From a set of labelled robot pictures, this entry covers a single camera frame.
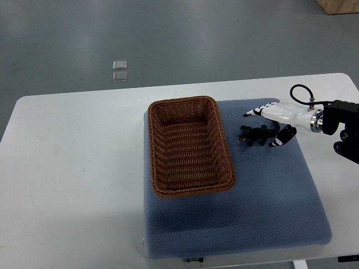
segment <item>black toy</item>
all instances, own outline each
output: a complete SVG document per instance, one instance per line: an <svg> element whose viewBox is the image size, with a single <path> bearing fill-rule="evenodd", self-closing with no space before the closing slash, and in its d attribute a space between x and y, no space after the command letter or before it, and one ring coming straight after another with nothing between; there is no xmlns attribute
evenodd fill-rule
<svg viewBox="0 0 359 269"><path fill-rule="evenodd" d="M262 124L261 127L249 127L242 125L241 126L241 132L237 139L238 142L243 142L244 140L247 141L247 145L250 147L253 145L254 142L257 140L260 140L258 142L259 145L264 146L268 138L272 138L277 136L277 134L280 131L280 125L276 121L272 121L274 124L274 129L268 129L266 124Z"/></svg>

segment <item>wooden box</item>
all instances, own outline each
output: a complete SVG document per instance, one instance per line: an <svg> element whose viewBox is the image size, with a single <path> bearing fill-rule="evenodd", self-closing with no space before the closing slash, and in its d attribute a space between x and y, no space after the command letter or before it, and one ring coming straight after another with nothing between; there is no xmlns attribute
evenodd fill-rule
<svg viewBox="0 0 359 269"><path fill-rule="evenodd" d="M359 0L317 0L328 15L359 12Z"/></svg>

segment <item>gray floor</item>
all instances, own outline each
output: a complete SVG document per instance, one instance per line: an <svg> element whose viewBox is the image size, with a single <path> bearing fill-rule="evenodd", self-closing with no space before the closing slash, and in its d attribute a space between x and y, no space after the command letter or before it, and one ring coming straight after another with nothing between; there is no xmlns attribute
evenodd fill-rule
<svg viewBox="0 0 359 269"><path fill-rule="evenodd" d="M25 95L333 72L359 87L359 13L328 16L315 0L0 0L0 51L2 137ZM116 59L127 82L112 82Z"/></svg>

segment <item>small clear square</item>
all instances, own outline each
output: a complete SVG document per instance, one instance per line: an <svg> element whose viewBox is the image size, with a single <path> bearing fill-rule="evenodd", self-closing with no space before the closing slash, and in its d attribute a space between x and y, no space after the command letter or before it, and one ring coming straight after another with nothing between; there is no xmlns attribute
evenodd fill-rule
<svg viewBox="0 0 359 269"><path fill-rule="evenodd" d="M126 69L127 61L126 60L118 60L113 62L113 70Z"/></svg>
<svg viewBox="0 0 359 269"><path fill-rule="evenodd" d="M113 73L113 82L117 81L126 81L127 80L127 71L118 71Z"/></svg>

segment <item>robot finger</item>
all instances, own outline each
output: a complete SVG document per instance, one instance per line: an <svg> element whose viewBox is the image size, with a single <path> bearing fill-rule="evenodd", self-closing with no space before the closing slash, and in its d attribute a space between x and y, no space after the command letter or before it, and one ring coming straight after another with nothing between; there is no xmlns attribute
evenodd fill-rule
<svg viewBox="0 0 359 269"><path fill-rule="evenodd" d="M269 144L270 147L283 146L297 134L297 129L290 125L285 126L277 135L275 140Z"/></svg>
<svg viewBox="0 0 359 269"><path fill-rule="evenodd" d="M264 108L267 108L267 107L269 107L269 106L271 106L271 105L274 105L274 104L276 104L276 103L278 103L278 102L271 102L271 103L262 105L262 106L260 106L260 107L258 107L258 108L255 108L255 109L253 109L253 110L250 110L250 111L248 111L247 113L245 113L245 114L243 115L243 117L248 117L248 116L251 116L251 115L262 116L262 110L263 110Z"/></svg>

